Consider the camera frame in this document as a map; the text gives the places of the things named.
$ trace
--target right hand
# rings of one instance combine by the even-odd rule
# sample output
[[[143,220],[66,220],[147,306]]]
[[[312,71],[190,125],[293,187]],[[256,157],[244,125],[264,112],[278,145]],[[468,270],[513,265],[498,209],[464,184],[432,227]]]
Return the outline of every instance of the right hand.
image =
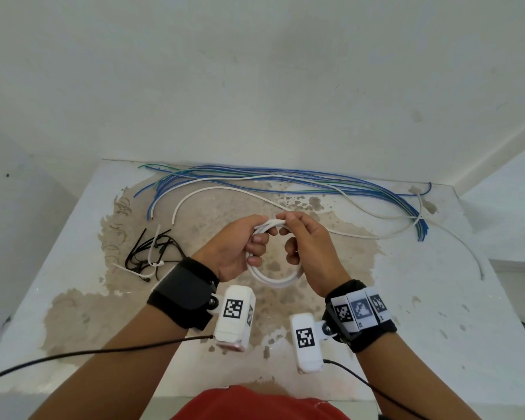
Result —
[[[300,211],[284,211],[277,214],[276,218],[285,219],[295,236],[284,246],[287,262],[292,265],[301,262],[307,282],[316,294],[326,297],[350,280],[338,259],[329,231],[324,226]],[[287,229],[280,229],[282,236],[288,233]]]

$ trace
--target skin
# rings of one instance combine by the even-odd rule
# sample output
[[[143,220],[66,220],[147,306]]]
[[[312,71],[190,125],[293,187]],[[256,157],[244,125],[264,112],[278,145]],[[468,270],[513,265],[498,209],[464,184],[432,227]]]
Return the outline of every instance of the skin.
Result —
[[[282,212],[294,237],[285,245],[287,260],[302,263],[311,288],[322,297],[350,276],[342,267],[327,230],[301,212]],[[226,225],[192,258],[210,268],[222,282],[244,272],[247,262],[262,263],[269,234],[252,235],[267,217],[252,215]],[[286,235],[285,228],[280,234]],[[245,260],[245,250],[253,254]],[[180,339],[187,330],[156,308],[146,305],[104,348],[137,346]],[[30,417],[31,420],[137,420],[144,412],[179,344],[146,351],[97,354],[60,385]],[[479,419],[396,333],[388,333],[357,354],[371,384],[431,420]],[[413,419],[376,395],[383,414],[393,420]]]

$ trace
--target left hand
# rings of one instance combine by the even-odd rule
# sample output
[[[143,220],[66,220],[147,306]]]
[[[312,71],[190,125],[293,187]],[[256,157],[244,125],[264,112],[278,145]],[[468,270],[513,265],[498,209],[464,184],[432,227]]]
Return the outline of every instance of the left hand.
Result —
[[[256,226],[268,220],[265,215],[251,215],[236,219],[226,225],[191,258],[206,265],[221,282],[228,282],[247,270],[247,262],[253,267],[262,265],[261,256],[266,252],[269,234],[278,234],[276,227],[263,234],[253,234]],[[245,259],[245,252],[253,254]]]

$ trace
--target white table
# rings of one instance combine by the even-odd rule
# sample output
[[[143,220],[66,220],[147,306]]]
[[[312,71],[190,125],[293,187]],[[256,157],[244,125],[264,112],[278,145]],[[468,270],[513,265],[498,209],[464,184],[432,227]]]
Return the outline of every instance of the white table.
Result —
[[[153,282],[143,283],[124,271],[114,272],[111,262],[117,256],[122,258],[119,262],[124,261],[127,250],[124,252],[123,246],[132,246],[138,237],[137,230],[140,233],[144,225],[148,226],[148,237],[152,237],[158,222],[169,228],[171,219],[166,212],[172,212],[171,207],[193,188],[177,190],[175,195],[160,202],[159,209],[156,208],[158,215],[149,223],[144,219],[144,207],[150,196],[141,195],[131,200],[134,213],[130,217],[135,218],[136,212],[140,212],[140,220],[137,219],[133,231],[127,233],[126,243],[120,245],[122,253],[111,253],[114,257],[106,260],[105,254],[110,253],[108,249],[102,250],[105,237],[103,242],[98,239],[102,224],[104,235],[105,230],[111,233],[109,239],[120,235],[117,227],[126,226],[109,229],[109,225],[121,224],[117,218],[121,219],[122,213],[119,217],[104,219],[113,213],[113,199],[121,195],[125,187],[152,177],[151,172],[137,169],[138,165],[118,161],[101,163],[3,335],[0,370],[47,355],[42,348],[50,353],[97,347],[139,309]],[[377,183],[398,193],[407,193],[412,186],[411,183]],[[426,219],[434,218],[476,246],[451,187],[434,185],[425,198],[438,209],[433,215],[426,211]],[[319,195],[319,199],[323,209],[317,214],[321,220],[341,231],[357,231],[353,225],[346,224],[351,223],[381,235],[406,224],[405,220],[371,218],[342,197]],[[415,199],[407,199],[418,206]],[[308,197],[304,200],[275,196],[275,200],[292,204],[299,200],[297,205],[302,206]],[[401,213],[383,201],[359,198],[358,202],[386,215]],[[247,195],[226,190],[204,191],[183,204],[170,234],[191,254],[232,219],[254,212],[273,214],[277,211],[278,208]],[[417,241],[414,228],[393,239],[375,241],[335,236],[334,241],[349,272],[375,283],[408,345],[465,401],[525,404],[525,332],[483,255],[486,277],[481,281],[479,267],[469,250],[435,226],[431,226],[424,242]],[[269,249],[268,257],[277,259],[278,256],[283,257],[283,252],[275,244]],[[293,291],[292,295],[273,296],[270,289],[261,288],[250,276],[242,277],[240,282],[253,286],[258,298],[256,310],[262,323],[259,335],[251,339],[254,346],[246,353],[223,354],[210,342],[183,344],[164,375],[156,397],[194,396],[205,388],[245,383],[266,389],[284,388],[294,396],[373,399],[369,389],[336,367],[326,366],[322,373],[314,375],[296,373],[293,348],[279,335],[287,334],[283,325],[288,323],[288,310],[314,310],[316,316],[321,315],[317,312],[321,300],[315,297],[312,301],[307,287]],[[276,302],[280,298],[285,305],[279,306],[280,316],[285,316],[285,320],[273,311],[280,303],[270,305],[272,300]],[[323,344],[323,354],[362,374],[355,358],[343,345],[327,341]],[[23,395],[49,394],[81,362],[75,359],[48,362],[15,372],[0,379],[0,394],[11,391]]]

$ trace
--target red shirt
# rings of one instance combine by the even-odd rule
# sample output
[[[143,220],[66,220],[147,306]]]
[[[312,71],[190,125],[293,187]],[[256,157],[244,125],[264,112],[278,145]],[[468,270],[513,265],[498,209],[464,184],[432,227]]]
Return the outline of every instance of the red shirt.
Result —
[[[342,411],[317,398],[259,395],[243,386],[205,390],[173,420],[349,420]]]

